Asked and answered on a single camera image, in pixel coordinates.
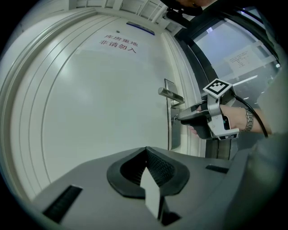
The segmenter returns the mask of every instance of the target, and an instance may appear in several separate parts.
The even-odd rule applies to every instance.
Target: paper sign
[[[236,76],[241,76],[262,66],[260,58],[247,46],[224,58]]]

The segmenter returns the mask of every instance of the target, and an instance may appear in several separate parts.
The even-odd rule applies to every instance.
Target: light fixture
[[[213,31],[213,29],[210,27],[206,31],[207,31],[207,33],[211,33]]]
[[[239,82],[233,84],[233,86],[236,86],[236,85],[242,84],[242,83],[244,83],[244,82],[246,82],[246,81],[250,81],[250,80],[252,80],[252,79],[254,79],[254,78],[256,78],[256,77],[258,77],[258,75],[253,76],[253,77],[249,77],[249,78],[247,78],[247,79],[245,79],[245,80],[243,80],[243,81],[239,81]]]

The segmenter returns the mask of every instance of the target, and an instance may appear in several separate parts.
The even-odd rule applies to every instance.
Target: human hand
[[[246,110],[244,108],[230,107],[225,105],[220,105],[220,108],[222,110],[222,113],[226,117],[228,117],[231,129],[239,128],[239,130],[242,131],[246,128],[247,118]],[[193,134],[199,137],[197,131],[192,126],[189,126],[189,129]]]

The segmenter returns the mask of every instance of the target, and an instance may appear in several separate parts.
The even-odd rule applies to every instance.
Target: lever handle
[[[158,94],[162,95],[164,97],[167,97],[167,98],[169,98],[171,100],[179,102],[178,104],[173,105],[173,106],[178,106],[178,105],[182,105],[182,104],[185,103],[185,100],[184,100],[184,98],[182,96],[180,96],[180,95],[178,95],[178,94],[176,94],[176,93],[174,93],[174,92],[172,92],[172,91],[170,91],[170,90],[168,90],[166,88],[163,88],[163,87],[159,88],[158,89]]]

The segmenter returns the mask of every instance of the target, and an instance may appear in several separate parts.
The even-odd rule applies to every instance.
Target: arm
[[[236,108],[236,107],[229,107],[220,105],[222,112],[225,116],[229,118],[231,128],[239,128],[240,131],[243,131],[247,125],[247,118],[246,118],[246,110],[244,108]],[[264,115],[260,109],[255,109],[255,112],[260,117],[261,121],[263,122],[268,134],[272,134],[271,128],[266,122]],[[253,128],[251,132],[253,133],[263,133],[259,122],[254,117]]]

